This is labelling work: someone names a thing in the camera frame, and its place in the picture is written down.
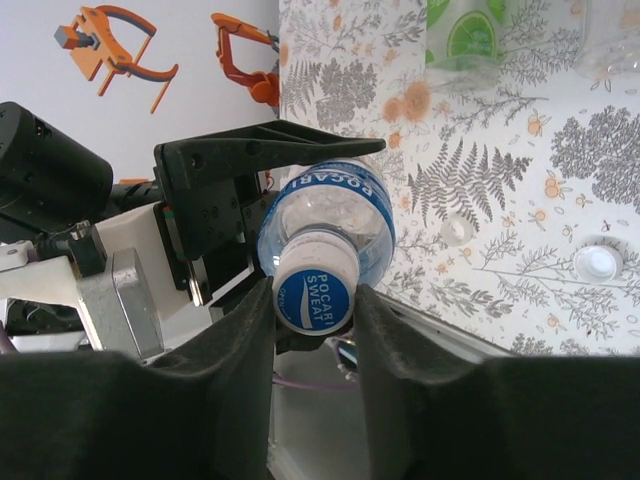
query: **orange toy claw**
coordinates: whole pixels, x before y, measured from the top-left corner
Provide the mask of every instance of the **orange toy claw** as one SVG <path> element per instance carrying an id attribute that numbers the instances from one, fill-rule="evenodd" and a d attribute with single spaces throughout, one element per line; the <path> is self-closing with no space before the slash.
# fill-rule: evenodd
<path id="1" fill-rule="evenodd" d="M 135 59 L 113 37 L 109 18 L 125 21 L 147 34 Z M 125 73 L 128 77 L 133 75 L 142 80 L 164 83 L 151 106 L 151 113 L 155 113 L 179 68 L 176 64 L 166 72 L 158 72 L 138 65 L 156 31 L 156 27 L 149 21 L 129 10 L 102 5 L 95 8 L 81 7 L 80 15 L 75 17 L 71 26 L 60 26 L 54 37 L 62 48 L 71 50 L 71 58 L 90 82 L 103 64 L 107 67 L 107 76 L 98 90 L 99 96 L 105 94 L 116 75 Z"/>
<path id="2" fill-rule="evenodd" d="M 245 73 L 233 64 L 231 54 L 231 35 L 246 38 L 254 42 L 272 45 L 272 38 L 253 25 L 230 17 L 224 13 L 211 15 L 213 23 L 218 27 L 218 50 L 216 56 L 225 76 L 239 85 L 247 87 L 251 98 L 257 103 L 266 103 L 277 107 L 280 103 L 280 76 L 273 72 L 257 71 Z"/>

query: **bottle cap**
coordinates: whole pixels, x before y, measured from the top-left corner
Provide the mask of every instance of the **bottle cap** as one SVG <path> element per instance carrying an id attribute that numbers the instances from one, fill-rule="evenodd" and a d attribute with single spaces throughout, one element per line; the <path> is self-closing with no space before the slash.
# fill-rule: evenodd
<path id="1" fill-rule="evenodd" d="M 598 284 L 613 280 L 622 272 L 620 253 L 606 245 L 581 248 L 573 257 L 573 268 L 585 282 Z"/>
<path id="2" fill-rule="evenodd" d="M 452 215 L 442 223 L 440 236 L 450 247 L 461 247 L 473 238 L 473 225 L 460 215 Z"/>
<path id="3" fill-rule="evenodd" d="M 340 235 L 313 230 L 292 238 L 273 280 L 276 315 L 291 330 L 320 336 L 351 318 L 360 265 L 355 248 Z"/>

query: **bottle label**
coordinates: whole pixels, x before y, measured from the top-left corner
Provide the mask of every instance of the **bottle label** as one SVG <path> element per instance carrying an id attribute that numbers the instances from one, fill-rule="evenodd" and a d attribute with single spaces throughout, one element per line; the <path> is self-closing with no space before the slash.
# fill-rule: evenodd
<path id="1" fill-rule="evenodd" d="M 297 190 L 317 185 L 333 185 L 351 190 L 369 201 L 382 215 L 391 232 L 392 245 L 395 246 L 396 234 L 393 226 L 391 200 L 382 182 L 372 172 L 359 165 L 347 162 L 325 162 L 290 181 L 280 192 L 275 208 L 286 195 Z"/>
<path id="2" fill-rule="evenodd" d="M 303 270 L 289 276 L 278 289 L 278 310 L 302 330 L 334 329 L 345 320 L 351 303 L 349 291 L 335 275 L 323 270 Z"/>

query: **lime slice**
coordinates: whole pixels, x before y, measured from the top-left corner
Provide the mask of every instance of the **lime slice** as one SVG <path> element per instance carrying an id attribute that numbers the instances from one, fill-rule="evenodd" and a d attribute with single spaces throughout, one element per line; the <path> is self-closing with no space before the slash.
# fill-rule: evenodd
<path id="1" fill-rule="evenodd" d="M 487 0 L 487 6 L 489 10 L 496 17 L 496 20 L 500 25 L 504 23 L 504 11 L 507 8 L 505 0 Z"/>
<path id="2" fill-rule="evenodd" d="M 449 6 L 449 1 L 450 0 L 429 0 L 427 3 L 427 28 L 438 21 Z"/>
<path id="3" fill-rule="evenodd" d="M 436 61 L 436 57 L 433 56 L 433 52 L 431 50 L 427 50 L 424 61 L 425 63 L 433 63 Z"/>
<path id="4" fill-rule="evenodd" d="M 451 29 L 447 42 L 449 58 L 461 55 L 495 58 L 496 53 L 496 32 L 484 13 L 469 12 L 460 17 Z"/>

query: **white surface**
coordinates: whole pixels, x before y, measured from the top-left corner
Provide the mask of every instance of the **white surface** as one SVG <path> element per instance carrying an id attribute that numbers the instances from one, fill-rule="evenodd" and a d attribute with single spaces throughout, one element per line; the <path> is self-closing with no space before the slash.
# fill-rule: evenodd
<path id="1" fill-rule="evenodd" d="M 84 332 L 58 333 L 55 335 L 25 335 L 11 341 L 20 353 L 67 352 L 78 348 L 86 338 Z"/>
<path id="2" fill-rule="evenodd" d="M 175 288 L 153 207 L 136 208 L 96 227 L 108 255 L 131 247 L 136 249 L 158 318 L 163 322 L 188 304 L 189 296 Z"/>
<path id="3" fill-rule="evenodd" d="M 76 277 L 67 257 L 0 272 L 0 298 L 78 306 Z"/>
<path id="4" fill-rule="evenodd" d="M 292 275 L 307 270 L 321 270 L 335 276 L 342 282 L 349 293 L 349 309 L 344 317 L 334 319 L 336 323 L 331 328 L 324 330 L 313 329 L 308 309 L 303 311 L 304 308 L 308 306 L 308 302 L 304 296 L 302 298 L 302 304 L 300 305 L 300 315 L 305 328 L 291 324 L 282 315 L 282 311 L 278 305 L 278 294 L 283 283 Z M 276 269 L 276 274 L 273 279 L 273 305 L 276 314 L 289 328 L 305 335 L 318 336 L 335 332 L 342 328 L 351 317 L 354 307 L 353 296 L 356 292 L 359 276 L 360 265 L 358 263 L 358 255 L 346 240 L 328 232 L 312 231 L 303 233 L 291 240 L 282 251 L 280 264 Z"/>
<path id="5" fill-rule="evenodd" d="M 31 242 L 12 243 L 0 247 L 0 271 L 22 267 L 29 261 L 29 250 L 33 248 Z"/>

